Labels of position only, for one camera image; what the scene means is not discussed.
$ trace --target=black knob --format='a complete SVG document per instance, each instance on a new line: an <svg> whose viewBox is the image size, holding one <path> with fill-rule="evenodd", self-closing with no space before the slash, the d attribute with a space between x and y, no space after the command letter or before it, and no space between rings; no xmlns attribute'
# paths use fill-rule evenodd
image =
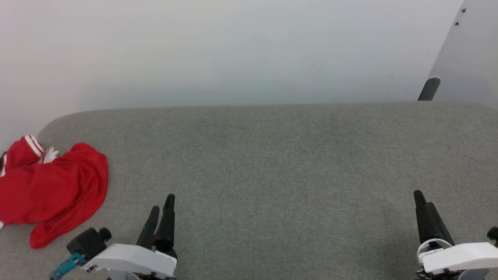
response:
<svg viewBox="0 0 498 280"><path fill-rule="evenodd" d="M113 236L107 228L101 228L99 230L99 237L102 238L102 241L107 242L109 239L111 239Z"/></svg>
<svg viewBox="0 0 498 280"><path fill-rule="evenodd" d="M488 231L487 237L493 241L498 240L498 227L492 227L490 231Z"/></svg>

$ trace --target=white panel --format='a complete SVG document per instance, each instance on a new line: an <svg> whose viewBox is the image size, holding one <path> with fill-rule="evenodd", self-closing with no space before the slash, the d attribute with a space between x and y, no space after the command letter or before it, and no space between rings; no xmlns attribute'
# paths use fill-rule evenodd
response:
<svg viewBox="0 0 498 280"><path fill-rule="evenodd" d="M3 0L0 146L100 108L417 100L461 3Z"/></svg>
<svg viewBox="0 0 498 280"><path fill-rule="evenodd" d="M498 248L488 242L464 243L426 255L423 259L427 273L498 268Z"/></svg>
<svg viewBox="0 0 498 280"><path fill-rule="evenodd" d="M173 276L176 261L166 254L158 254L144 247L115 243L86 262L81 269L96 266L96 271L106 269L145 275L155 272L157 278L164 279Z"/></svg>
<svg viewBox="0 0 498 280"><path fill-rule="evenodd" d="M498 1L464 1L432 68L441 78L434 101L498 108Z"/></svg>

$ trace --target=red cloth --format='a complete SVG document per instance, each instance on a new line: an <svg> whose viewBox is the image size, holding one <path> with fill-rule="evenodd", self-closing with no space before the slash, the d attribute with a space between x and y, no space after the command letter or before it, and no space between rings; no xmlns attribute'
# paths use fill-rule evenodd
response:
<svg viewBox="0 0 498 280"><path fill-rule="evenodd" d="M43 148L33 135L24 136L12 144L6 155L3 156L4 169L0 171L0 176L20 166L36 163L43 153Z"/></svg>
<svg viewBox="0 0 498 280"><path fill-rule="evenodd" d="M17 161L28 164L9 166L16 149L22 150L23 140L6 153L5 175L0 177L0 221L38 223L29 242L33 248L43 248L100 208L107 192L107 158L79 143L50 163L34 163L40 157L27 160L30 153L26 152L25 159Z"/></svg>

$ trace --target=gray fabric surface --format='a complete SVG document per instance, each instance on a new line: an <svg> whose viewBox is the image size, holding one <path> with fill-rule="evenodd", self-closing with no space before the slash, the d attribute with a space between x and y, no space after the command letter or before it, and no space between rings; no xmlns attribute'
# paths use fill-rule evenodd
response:
<svg viewBox="0 0 498 280"><path fill-rule="evenodd" d="M413 279L415 189L456 243L486 241L498 225L498 111L480 105L96 111L57 119L38 139L106 154L108 194L45 249L29 247L32 226L2 229L2 279L46 279L88 227L134 244L168 193L177 196L181 280Z"/></svg>

